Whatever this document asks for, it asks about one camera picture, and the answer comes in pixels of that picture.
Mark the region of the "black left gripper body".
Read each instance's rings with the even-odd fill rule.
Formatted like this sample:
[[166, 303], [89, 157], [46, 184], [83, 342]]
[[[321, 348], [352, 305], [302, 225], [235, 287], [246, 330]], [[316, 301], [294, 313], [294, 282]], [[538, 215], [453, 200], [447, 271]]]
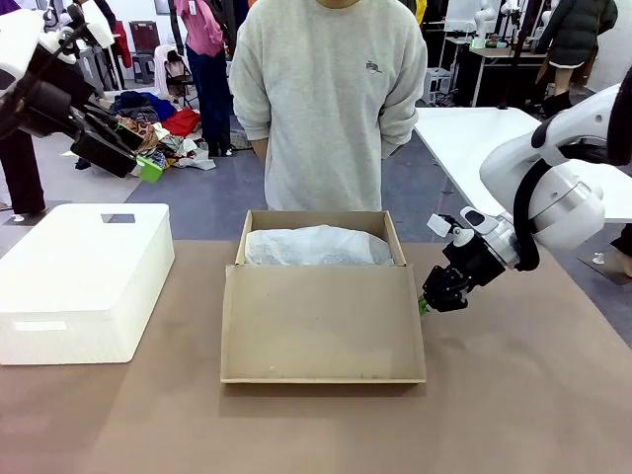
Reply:
[[60, 132], [74, 141], [97, 141], [91, 119], [85, 119], [95, 88], [85, 81], [79, 66], [59, 57], [45, 68], [51, 58], [44, 47], [37, 47], [25, 76], [17, 82], [16, 93], [23, 103], [20, 129], [37, 137]]

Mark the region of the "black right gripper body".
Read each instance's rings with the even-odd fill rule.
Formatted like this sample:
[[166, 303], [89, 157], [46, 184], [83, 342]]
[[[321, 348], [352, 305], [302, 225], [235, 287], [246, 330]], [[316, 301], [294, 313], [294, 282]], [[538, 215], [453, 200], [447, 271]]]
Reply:
[[474, 230], [454, 230], [453, 239], [443, 253], [449, 266], [465, 279], [467, 292], [477, 286], [486, 286], [506, 270], [495, 252]]

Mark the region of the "brown cardboard shoe box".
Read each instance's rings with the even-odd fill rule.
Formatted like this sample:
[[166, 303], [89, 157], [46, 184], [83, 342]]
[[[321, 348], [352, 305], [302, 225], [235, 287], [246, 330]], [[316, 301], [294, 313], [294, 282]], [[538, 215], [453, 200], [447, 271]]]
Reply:
[[[255, 231], [326, 224], [383, 240], [391, 266], [264, 266], [246, 261]], [[415, 275], [387, 211], [250, 210], [226, 269], [220, 380], [423, 384]]]

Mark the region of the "white tissue paper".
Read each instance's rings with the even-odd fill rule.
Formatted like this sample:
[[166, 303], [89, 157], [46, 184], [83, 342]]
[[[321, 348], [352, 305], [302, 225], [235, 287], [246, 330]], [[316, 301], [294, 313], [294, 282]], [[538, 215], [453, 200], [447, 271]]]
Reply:
[[245, 240], [245, 263], [260, 266], [394, 266], [388, 244], [367, 232], [318, 225], [255, 230]]

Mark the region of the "white plastic storage box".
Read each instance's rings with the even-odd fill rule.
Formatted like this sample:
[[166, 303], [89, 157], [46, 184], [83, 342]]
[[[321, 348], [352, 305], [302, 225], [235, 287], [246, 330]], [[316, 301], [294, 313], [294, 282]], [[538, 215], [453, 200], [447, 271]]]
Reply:
[[127, 363], [175, 261], [165, 203], [69, 203], [0, 258], [0, 365]]

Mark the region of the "grey desk with white legs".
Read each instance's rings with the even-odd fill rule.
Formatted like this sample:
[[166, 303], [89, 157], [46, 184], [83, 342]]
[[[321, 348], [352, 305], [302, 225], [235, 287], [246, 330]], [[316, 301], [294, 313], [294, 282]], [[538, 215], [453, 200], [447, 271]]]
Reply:
[[112, 49], [89, 44], [83, 39], [77, 41], [79, 59], [83, 77], [95, 89], [98, 98], [105, 99], [109, 93], [119, 91], [121, 82], [118, 70], [113, 61]]

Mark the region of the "colourful clothes pile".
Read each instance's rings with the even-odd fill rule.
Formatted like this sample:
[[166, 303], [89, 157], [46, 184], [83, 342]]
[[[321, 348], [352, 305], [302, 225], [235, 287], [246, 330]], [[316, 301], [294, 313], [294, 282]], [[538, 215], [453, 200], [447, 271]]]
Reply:
[[100, 106], [118, 122], [143, 137], [136, 151], [158, 165], [210, 171], [216, 167], [208, 145], [201, 137], [201, 118], [196, 109], [179, 108], [173, 102], [151, 92], [122, 91], [98, 99]]

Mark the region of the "red hanging garment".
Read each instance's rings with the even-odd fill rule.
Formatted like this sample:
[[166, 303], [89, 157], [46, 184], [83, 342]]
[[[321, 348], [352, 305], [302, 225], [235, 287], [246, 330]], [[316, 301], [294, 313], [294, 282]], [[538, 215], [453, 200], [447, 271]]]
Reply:
[[112, 46], [113, 54], [122, 59], [122, 64], [126, 69], [132, 67], [132, 57], [129, 51], [127, 37], [125, 33], [114, 34], [115, 43]]

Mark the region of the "dark brown chair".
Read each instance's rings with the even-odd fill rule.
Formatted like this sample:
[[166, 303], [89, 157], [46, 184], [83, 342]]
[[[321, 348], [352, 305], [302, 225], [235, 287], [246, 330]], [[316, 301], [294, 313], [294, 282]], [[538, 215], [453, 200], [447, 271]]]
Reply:
[[160, 44], [155, 22], [132, 21], [129, 23], [134, 53], [131, 55], [134, 82], [148, 85], [154, 81], [154, 53]]

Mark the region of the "mannequin in pink top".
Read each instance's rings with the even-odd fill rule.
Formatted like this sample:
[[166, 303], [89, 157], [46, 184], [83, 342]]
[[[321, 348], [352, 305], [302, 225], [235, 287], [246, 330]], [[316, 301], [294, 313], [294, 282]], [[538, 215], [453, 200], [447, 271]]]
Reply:
[[202, 137], [211, 156], [230, 156], [231, 95], [224, 31], [206, 0], [174, 0], [174, 7], [187, 30], [187, 59], [197, 89]]

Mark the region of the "white table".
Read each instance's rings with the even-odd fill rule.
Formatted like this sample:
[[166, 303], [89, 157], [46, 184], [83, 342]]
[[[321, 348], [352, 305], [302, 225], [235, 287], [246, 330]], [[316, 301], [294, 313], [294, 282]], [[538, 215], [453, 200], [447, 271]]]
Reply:
[[[468, 204], [497, 216], [505, 208], [481, 182], [480, 166], [498, 146], [538, 125], [536, 118], [514, 108], [419, 108], [415, 130]], [[585, 183], [601, 187], [607, 223], [632, 223], [631, 176], [579, 160], [565, 167]]]

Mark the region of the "black hanging garment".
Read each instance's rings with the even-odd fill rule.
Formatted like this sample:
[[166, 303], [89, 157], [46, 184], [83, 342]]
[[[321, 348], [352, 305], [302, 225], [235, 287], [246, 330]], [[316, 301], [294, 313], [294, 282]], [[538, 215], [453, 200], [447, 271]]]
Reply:
[[228, 31], [229, 53], [233, 54], [237, 32], [249, 11], [248, 0], [218, 0], [223, 11], [224, 23]]

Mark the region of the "person torso grey sweatshirt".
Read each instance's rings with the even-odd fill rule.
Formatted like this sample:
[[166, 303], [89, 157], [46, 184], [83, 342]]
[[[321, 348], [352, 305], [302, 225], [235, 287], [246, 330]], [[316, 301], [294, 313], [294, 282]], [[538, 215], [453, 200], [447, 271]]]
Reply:
[[412, 136], [427, 61], [401, 0], [256, 0], [229, 87], [248, 139], [269, 141], [268, 207], [379, 210], [382, 163]]

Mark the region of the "figure in dark puffer jacket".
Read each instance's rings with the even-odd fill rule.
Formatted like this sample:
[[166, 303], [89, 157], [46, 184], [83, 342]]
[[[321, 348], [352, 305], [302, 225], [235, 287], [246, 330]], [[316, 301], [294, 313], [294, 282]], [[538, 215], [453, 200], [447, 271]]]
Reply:
[[546, 118], [571, 107], [570, 88], [584, 87], [598, 53], [598, 37], [612, 30], [618, 19], [615, 0], [559, 0], [534, 49], [546, 56], [536, 80], [536, 95]]

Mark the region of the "grey mannequin base plate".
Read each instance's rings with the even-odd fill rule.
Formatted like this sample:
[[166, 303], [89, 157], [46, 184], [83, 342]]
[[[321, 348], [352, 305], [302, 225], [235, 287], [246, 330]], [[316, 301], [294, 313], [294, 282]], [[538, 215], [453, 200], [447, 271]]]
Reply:
[[622, 263], [614, 252], [596, 252], [579, 257], [586, 266], [616, 285], [632, 283], [632, 277], [625, 273]]

